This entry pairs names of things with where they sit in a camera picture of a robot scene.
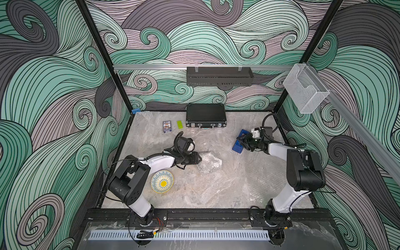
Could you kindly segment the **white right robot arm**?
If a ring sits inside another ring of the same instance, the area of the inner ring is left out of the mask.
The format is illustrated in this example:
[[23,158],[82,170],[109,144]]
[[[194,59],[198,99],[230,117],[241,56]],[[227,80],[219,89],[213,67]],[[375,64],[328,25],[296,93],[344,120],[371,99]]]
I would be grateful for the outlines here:
[[267,139],[255,139],[250,134],[238,137],[237,140],[248,151],[262,151],[286,161],[286,185],[268,202],[264,212],[267,222],[288,219],[294,205],[305,196],[325,187],[325,173],[315,151],[300,150]]

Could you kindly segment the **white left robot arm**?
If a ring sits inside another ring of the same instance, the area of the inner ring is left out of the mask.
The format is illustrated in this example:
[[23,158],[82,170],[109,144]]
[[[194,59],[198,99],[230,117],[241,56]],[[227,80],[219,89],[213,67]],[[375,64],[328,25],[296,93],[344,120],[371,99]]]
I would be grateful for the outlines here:
[[144,159],[128,155],[109,179],[107,189],[145,224],[149,224],[154,206],[142,194],[149,175],[175,165],[197,165],[201,161],[200,154],[195,151],[178,153],[168,150]]

